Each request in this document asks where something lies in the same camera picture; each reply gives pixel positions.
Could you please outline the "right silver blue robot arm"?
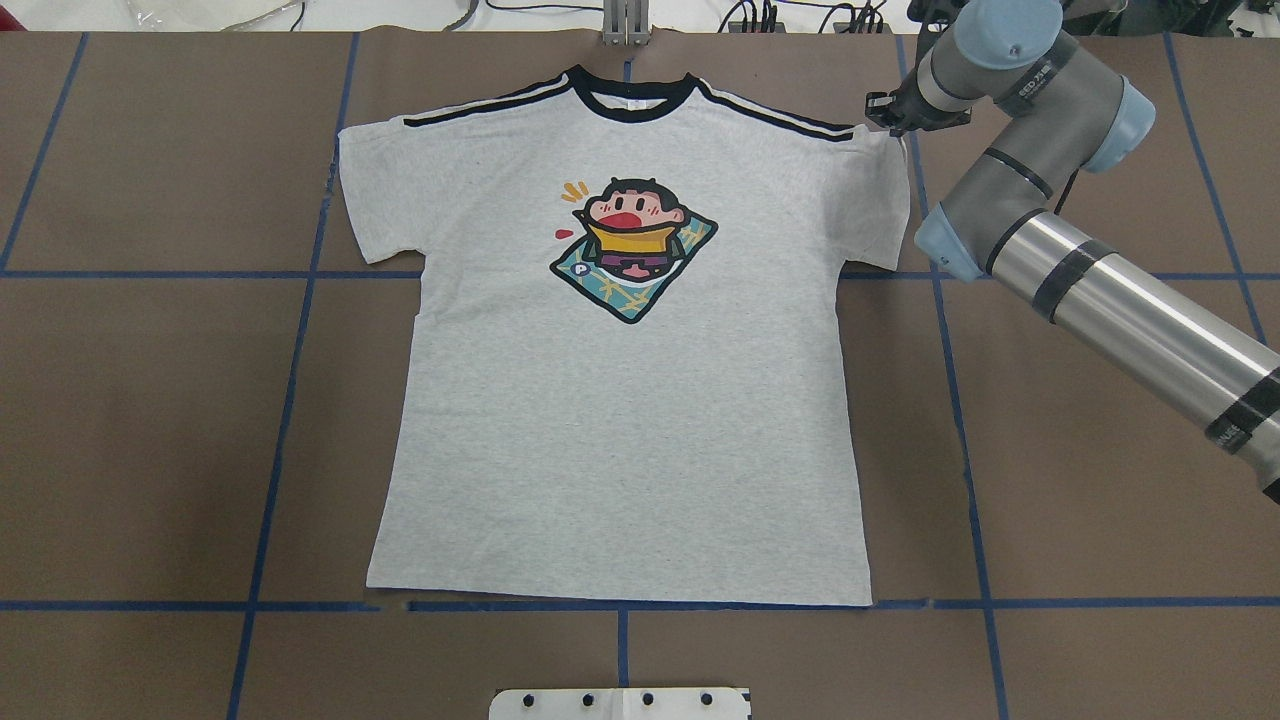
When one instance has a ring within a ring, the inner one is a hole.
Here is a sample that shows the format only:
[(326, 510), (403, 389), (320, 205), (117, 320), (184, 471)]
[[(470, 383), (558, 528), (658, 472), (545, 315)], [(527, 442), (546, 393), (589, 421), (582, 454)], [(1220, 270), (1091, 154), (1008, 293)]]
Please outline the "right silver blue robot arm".
[(1248, 464), (1277, 497), (1277, 354), (1051, 210), (1076, 170), (1116, 167), (1155, 105), (1062, 29), (1057, 1), (970, 1), (867, 115), (901, 135), (955, 126), (987, 97), (1009, 123), (928, 211), (915, 246), (992, 277)]

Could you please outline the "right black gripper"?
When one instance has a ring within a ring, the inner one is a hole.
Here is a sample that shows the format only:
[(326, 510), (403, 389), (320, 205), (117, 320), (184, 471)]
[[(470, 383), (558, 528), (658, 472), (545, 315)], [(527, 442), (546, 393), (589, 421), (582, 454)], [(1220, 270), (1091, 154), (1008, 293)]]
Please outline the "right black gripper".
[(909, 132), (934, 132), (954, 127), (969, 126), (972, 109), (943, 111), (933, 108), (918, 94), (899, 90), (893, 92), (869, 92), (865, 95), (865, 117), (893, 137)]

